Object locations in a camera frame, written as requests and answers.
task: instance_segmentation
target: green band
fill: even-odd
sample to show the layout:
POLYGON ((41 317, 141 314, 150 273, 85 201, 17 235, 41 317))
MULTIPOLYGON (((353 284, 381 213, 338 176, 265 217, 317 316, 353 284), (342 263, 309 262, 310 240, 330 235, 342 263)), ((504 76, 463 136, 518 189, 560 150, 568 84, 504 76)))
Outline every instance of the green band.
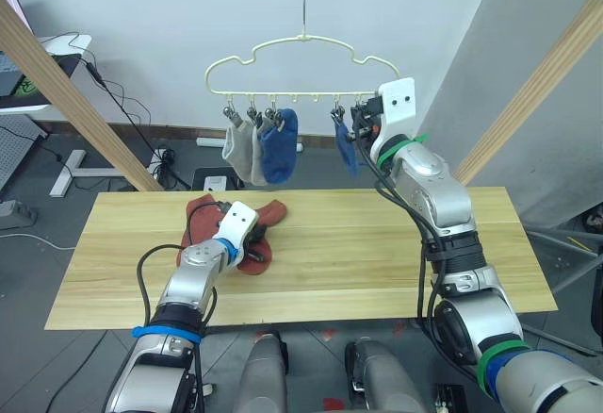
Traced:
POLYGON ((530 349, 530 347, 523 340, 505 340, 504 342, 500 342, 500 344, 493 345, 488 350, 486 350, 481 356, 480 361, 478 362, 478 385, 480 385, 481 390, 485 392, 490 398, 492 398, 492 396, 490 395, 490 392, 486 387, 486 368, 488 367, 488 363, 495 356, 498 356, 508 350, 513 349, 530 349))
POLYGON ((404 140, 404 141, 400 141, 398 144, 395 144, 394 146, 390 147, 387 151, 385 151, 383 153, 382 156, 380 156, 377 159, 377 166, 379 168, 381 168, 381 165, 383 165, 383 163, 390 158, 391 156, 393 156, 394 154, 396 154, 396 152, 401 149, 402 147, 404 147, 407 144, 410 144, 411 142, 423 142, 424 140, 426 140, 428 138, 428 134, 424 134, 424 135, 419 135, 418 137, 415 137, 411 140, 404 140))

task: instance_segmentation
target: white sock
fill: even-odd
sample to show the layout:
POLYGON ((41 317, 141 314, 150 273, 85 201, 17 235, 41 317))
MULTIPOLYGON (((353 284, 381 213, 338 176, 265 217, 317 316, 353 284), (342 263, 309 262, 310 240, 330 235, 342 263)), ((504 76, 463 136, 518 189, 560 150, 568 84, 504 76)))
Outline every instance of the white sock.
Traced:
POLYGON ((235 169, 242 181, 252 179, 252 137, 254 127, 249 121, 243 121, 239 127, 231 125, 226 129, 226 142, 222 148, 222 158, 235 169))
POLYGON ((257 128, 253 126, 252 146, 253 146, 253 161, 252 161, 252 184, 257 186, 267 185, 264 171, 262 171, 262 145, 260 144, 260 135, 271 128, 274 124, 268 118, 263 118, 262 126, 257 128))

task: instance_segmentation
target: sock hanger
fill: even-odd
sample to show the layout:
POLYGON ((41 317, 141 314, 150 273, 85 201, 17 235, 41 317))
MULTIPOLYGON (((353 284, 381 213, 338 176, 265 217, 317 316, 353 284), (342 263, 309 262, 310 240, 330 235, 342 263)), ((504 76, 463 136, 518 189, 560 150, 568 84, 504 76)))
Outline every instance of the sock hanger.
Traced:
POLYGON ((311 97, 315 102, 317 102, 320 99, 320 97, 324 97, 324 96, 332 96, 333 98, 335 98, 337 100, 338 100, 338 97, 340 97, 340 96, 354 96, 356 98, 356 102, 360 102, 360 101, 362 101, 363 96, 375 95, 374 90, 373 91, 339 91, 339 92, 219 91, 219 90, 214 90, 211 87, 211 85, 209 83, 209 75, 216 67, 220 66, 221 64, 234 60, 243 66, 247 66, 249 64, 255 63, 256 53, 258 51, 260 51, 261 49, 269 47, 271 45, 276 45, 279 43, 287 43, 287 42, 322 41, 322 42, 327 42, 327 43, 331 43, 334 45, 338 45, 338 46, 347 48, 350 51, 350 58, 353 63, 364 65, 368 61, 373 60, 373 61, 379 62, 379 63, 387 66, 389 69, 391 69, 393 71, 396 79, 400 78, 400 72, 399 72, 398 67, 396 67, 396 65, 393 62, 388 61, 387 59, 375 57, 373 55, 369 55, 369 56, 365 57, 364 59, 359 59, 356 57, 354 47, 352 47, 351 45, 349 45, 346 42, 343 42, 343 41, 340 41, 337 39, 333 39, 333 38, 326 38, 324 36, 313 36, 313 35, 307 34, 306 30, 305 30, 305 8, 306 8, 305 1, 306 0, 302 0, 302 29, 301 29, 300 35, 290 37, 290 38, 282 38, 282 39, 275 39, 273 41, 262 42, 259 45, 256 45, 252 49, 252 57, 249 59, 242 59, 236 55, 232 55, 230 57, 219 59, 219 60, 213 62, 205 70, 204 78, 205 78, 205 86, 207 87, 207 90, 214 94, 217 94, 217 95, 226 96, 229 103, 232 103, 234 96, 246 96, 250 100, 250 103, 251 103, 250 108, 251 107, 255 108, 254 100, 255 100, 256 96, 268 96, 272 100, 272 105, 273 105, 274 109, 276 109, 276 107, 275 107, 276 98, 278 98, 279 96, 288 96, 291 98, 291 100, 293 102, 297 102, 299 97, 304 97, 304 96, 311 97))

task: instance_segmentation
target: wooden pole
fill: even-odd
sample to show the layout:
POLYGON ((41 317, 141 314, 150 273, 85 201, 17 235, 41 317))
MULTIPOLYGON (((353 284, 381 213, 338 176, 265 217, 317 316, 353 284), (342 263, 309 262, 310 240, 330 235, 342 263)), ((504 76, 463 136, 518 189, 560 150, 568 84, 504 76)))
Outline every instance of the wooden pole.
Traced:
POLYGON ((0 0, 0 49, 137 190, 163 190, 46 53, 6 0, 0 0))
POLYGON ((587 0, 543 61, 484 132, 454 174, 467 184, 571 71, 603 33, 603 0, 587 0))

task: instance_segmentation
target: wooden table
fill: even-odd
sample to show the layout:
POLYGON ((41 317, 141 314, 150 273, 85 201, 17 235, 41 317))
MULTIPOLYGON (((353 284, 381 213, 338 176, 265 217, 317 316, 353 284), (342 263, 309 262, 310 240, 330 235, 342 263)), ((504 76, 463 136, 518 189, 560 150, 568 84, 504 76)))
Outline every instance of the wooden table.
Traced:
MULTIPOLYGON (((481 242, 517 312, 556 309, 503 188, 469 189, 481 242)), ((179 243, 185 207, 199 192, 100 193, 73 253, 46 329, 129 328, 143 320, 137 262, 179 243)), ((419 235, 406 213, 374 190, 216 192, 260 207, 278 199, 287 216, 269 229, 269 269, 238 270, 217 285, 214 325, 414 317, 419 235)), ((154 307, 175 269, 175 250, 149 257, 154 307)))

